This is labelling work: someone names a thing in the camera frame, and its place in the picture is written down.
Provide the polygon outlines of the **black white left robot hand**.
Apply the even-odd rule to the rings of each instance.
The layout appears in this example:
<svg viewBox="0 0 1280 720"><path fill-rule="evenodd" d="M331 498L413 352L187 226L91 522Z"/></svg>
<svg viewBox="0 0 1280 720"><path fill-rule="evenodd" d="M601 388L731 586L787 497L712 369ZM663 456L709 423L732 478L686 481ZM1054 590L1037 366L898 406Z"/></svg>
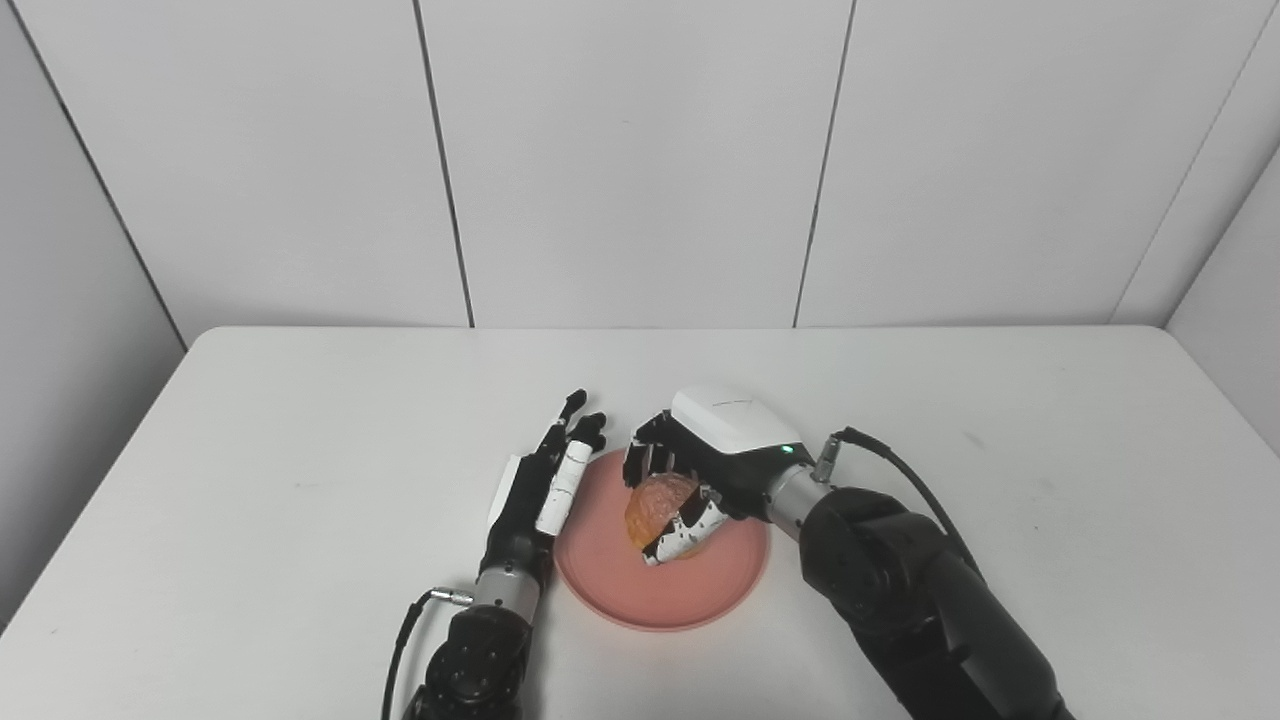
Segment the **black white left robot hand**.
<svg viewBox="0 0 1280 720"><path fill-rule="evenodd" d="M547 501L556 471L572 439L585 441L590 454L600 451L605 445L603 436L605 414L590 414L573 427L570 425L573 415L586 404L585 389L576 389L568 395L539 446L518 459L506 501L488 532L480 573L492 569L521 571L532 578L541 589L545 587L553 566L554 539L536 529L536 519Z"/></svg>

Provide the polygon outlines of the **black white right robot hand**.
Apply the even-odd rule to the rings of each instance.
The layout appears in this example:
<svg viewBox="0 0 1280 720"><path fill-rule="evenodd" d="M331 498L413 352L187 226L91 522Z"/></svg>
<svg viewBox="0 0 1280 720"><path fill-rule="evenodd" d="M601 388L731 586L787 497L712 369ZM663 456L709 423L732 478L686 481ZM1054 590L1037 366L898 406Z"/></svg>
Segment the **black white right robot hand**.
<svg viewBox="0 0 1280 720"><path fill-rule="evenodd" d="M728 520L765 520L776 482L814 466L800 433L759 398L726 386L680 389L668 409L634 432L623 457L630 489L669 473L695 484L643 546L643 561L673 562Z"/></svg>

